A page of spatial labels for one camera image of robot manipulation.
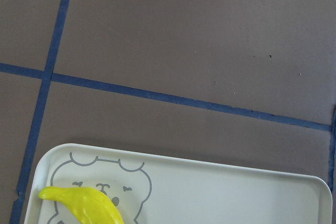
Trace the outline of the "yellow banana carried to tray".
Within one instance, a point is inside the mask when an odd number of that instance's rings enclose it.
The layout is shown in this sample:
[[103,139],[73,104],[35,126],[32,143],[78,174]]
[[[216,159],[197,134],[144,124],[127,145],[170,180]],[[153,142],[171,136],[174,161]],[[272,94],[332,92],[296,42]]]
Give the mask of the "yellow banana carried to tray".
[[108,196],[90,187],[48,186],[39,192],[38,197],[63,204],[79,223],[124,223]]

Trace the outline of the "white bear print tray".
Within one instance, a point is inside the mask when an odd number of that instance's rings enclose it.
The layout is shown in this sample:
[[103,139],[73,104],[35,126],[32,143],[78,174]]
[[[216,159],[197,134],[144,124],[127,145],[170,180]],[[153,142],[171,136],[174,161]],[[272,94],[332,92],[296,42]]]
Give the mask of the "white bear print tray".
[[36,167],[26,223],[76,223],[42,200],[46,186],[96,188],[125,223],[331,223],[332,195],[318,177],[63,144]]

